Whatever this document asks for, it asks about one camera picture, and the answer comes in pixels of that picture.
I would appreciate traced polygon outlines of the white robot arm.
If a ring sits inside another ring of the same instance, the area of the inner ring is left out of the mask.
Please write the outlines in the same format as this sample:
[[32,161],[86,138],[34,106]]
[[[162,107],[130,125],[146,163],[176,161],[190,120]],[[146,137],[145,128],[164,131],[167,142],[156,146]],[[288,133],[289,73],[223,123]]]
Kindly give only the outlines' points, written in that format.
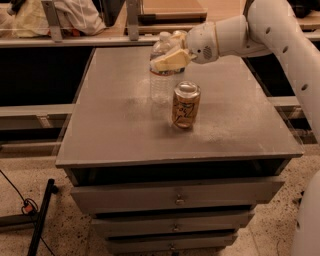
[[320,52],[302,32],[287,0],[246,0],[241,15],[193,27],[169,52],[150,61],[154,71],[206,64],[227,55],[277,58],[320,143]]

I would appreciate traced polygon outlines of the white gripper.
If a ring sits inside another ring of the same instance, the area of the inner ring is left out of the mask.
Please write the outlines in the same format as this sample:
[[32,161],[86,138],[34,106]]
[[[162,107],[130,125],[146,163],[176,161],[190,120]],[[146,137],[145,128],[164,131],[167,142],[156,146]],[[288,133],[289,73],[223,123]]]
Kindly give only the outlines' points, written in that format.
[[[153,71],[178,70],[185,68],[191,61],[197,64],[206,64],[216,61],[219,57],[216,27],[212,22],[197,25],[188,33],[176,30],[171,35],[170,43],[172,46],[179,46],[182,49],[151,60],[150,67]],[[184,50],[186,44],[190,52]]]

